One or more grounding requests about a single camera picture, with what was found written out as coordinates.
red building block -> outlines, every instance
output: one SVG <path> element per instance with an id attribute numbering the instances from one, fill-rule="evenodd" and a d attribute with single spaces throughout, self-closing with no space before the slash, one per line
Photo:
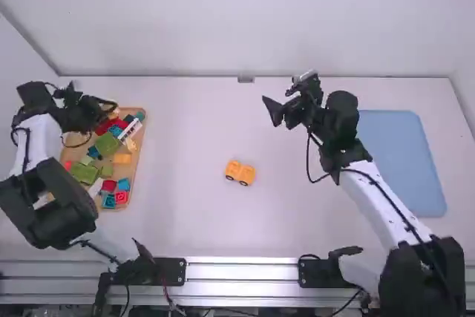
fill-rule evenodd
<path id="1" fill-rule="evenodd" d="M 114 190 L 116 189 L 116 186 L 117 186 L 116 181 L 114 181 L 114 180 L 105 180 L 102 183 L 101 190 L 107 191 L 107 192 L 114 192 Z"/>
<path id="2" fill-rule="evenodd" d="M 109 130 L 109 128 L 114 125 L 114 120 L 115 119 L 104 120 L 99 124 L 99 126 L 96 128 L 96 130 L 94 130 L 94 132 L 99 136 L 107 133 L 107 130 Z"/>
<path id="3" fill-rule="evenodd" d="M 119 128 L 124 130 L 125 128 L 128 127 L 128 122 L 119 118 L 115 118 L 115 119 L 112 119 L 112 125 L 117 125 Z"/>
<path id="4" fill-rule="evenodd" d="M 73 165 L 72 161 L 66 161 L 65 162 L 65 169 L 66 171 L 71 171 L 71 166 Z"/>
<path id="5" fill-rule="evenodd" d="M 126 204 L 128 201 L 128 192 L 118 191 L 116 192 L 116 204 Z"/>

blue mat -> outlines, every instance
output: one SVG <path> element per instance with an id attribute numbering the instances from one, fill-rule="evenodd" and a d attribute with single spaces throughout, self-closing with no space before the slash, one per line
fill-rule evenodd
<path id="1" fill-rule="evenodd" d="M 417 217 L 447 211 L 419 116 L 412 111 L 360 111 L 358 137 L 382 177 Z"/>

blue building block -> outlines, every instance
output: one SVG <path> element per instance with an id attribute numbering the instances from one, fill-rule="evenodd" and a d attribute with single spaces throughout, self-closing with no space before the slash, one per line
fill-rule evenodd
<path id="1" fill-rule="evenodd" d="M 129 124 L 133 122 L 135 117 L 131 114 L 127 114 L 124 119 L 122 119 L 124 122 L 128 122 Z"/>
<path id="2" fill-rule="evenodd" d="M 99 150 L 97 150 L 96 146 L 91 146 L 88 148 L 88 156 L 92 157 L 93 159 L 99 158 Z"/>
<path id="3" fill-rule="evenodd" d="M 106 209 L 116 208 L 116 198 L 113 193 L 109 193 L 108 195 L 104 196 L 104 199 L 102 200 L 102 207 Z"/>
<path id="4" fill-rule="evenodd" d="M 128 178 L 123 178 L 117 181 L 117 191 L 130 191 L 131 183 Z"/>
<path id="5" fill-rule="evenodd" d="M 117 125 L 113 125 L 108 129 L 114 137 L 118 137 L 120 133 L 122 133 L 122 129 L 119 128 Z"/>
<path id="6" fill-rule="evenodd" d="M 140 120 L 140 122 L 143 122 L 143 120 L 145 119 L 145 114 L 141 111 L 138 111 L 137 114 L 135 114 L 135 117 Z"/>

orange toy car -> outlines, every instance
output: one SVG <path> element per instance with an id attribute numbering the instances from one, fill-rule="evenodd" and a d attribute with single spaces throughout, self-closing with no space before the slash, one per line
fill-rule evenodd
<path id="1" fill-rule="evenodd" d="M 226 178 L 230 181 L 239 181 L 243 186 L 250 186 L 255 179 L 255 169 L 249 165 L 242 165 L 239 161 L 231 160 L 226 167 Z"/>

wooden tray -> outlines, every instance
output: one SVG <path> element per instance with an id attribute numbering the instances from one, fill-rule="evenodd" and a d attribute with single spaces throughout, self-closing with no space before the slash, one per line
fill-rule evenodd
<path id="1" fill-rule="evenodd" d="M 113 157 L 105 157 L 103 160 L 95 160 L 91 163 L 91 165 L 96 166 L 97 168 L 101 168 L 104 163 L 110 163 L 114 167 L 114 174 L 112 177 L 108 178 L 107 180 L 120 180 L 121 178 L 128 178 L 130 183 L 131 183 L 131 190 L 128 193 L 128 202 L 127 204 L 121 205 L 118 208 L 115 209 L 103 209 L 102 208 L 102 198 L 97 195 L 96 197 L 93 197 L 94 201 L 96 202 L 97 209 L 100 211 L 106 211 L 106 212 L 114 212 L 114 211 L 119 211 L 121 209 L 124 209 L 127 207 L 127 205 L 131 202 L 132 199 L 132 189 L 134 187 L 134 179 L 135 179 L 135 171 L 137 170 L 137 164 L 139 163 L 139 157 L 140 157 L 140 149 L 142 148 L 142 141 L 143 141 L 143 136 L 145 133 L 145 127 L 147 125 L 147 113 L 143 108 L 119 108 L 119 118 L 123 119 L 127 114 L 135 115 L 138 111 L 141 111 L 145 114 L 145 119 L 142 122 L 142 128 L 137 132 L 137 134 L 134 135 L 133 140 L 137 144 L 137 150 L 135 152 L 130 152 L 125 145 L 122 145 L 119 150 L 116 151 L 118 154 L 126 154 L 130 153 L 132 154 L 131 158 L 131 163 L 125 165 L 125 164 L 115 164 L 112 163 Z M 81 134 L 77 133 L 70 133 L 66 139 L 65 139 L 65 144 L 67 146 L 74 146 L 77 144 L 82 143 L 87 137 L 82 136 Z M 59 159 L 60 163 L 64 165 L 66 161 L 80 161 L 87 153 L 88 153 L 88 148 L 92 146 L 97 139 L 97 135 L 95 133 L 92 134 L 92 138 L 89 140 L 89 142 L 83 146 L 80 146 L 78 148 L 64 148 L 61 152 L 61 157 Z M 89 189 L 90 186 L 87 186 L 85 184 L 82 184 L 86 189 Z"/>

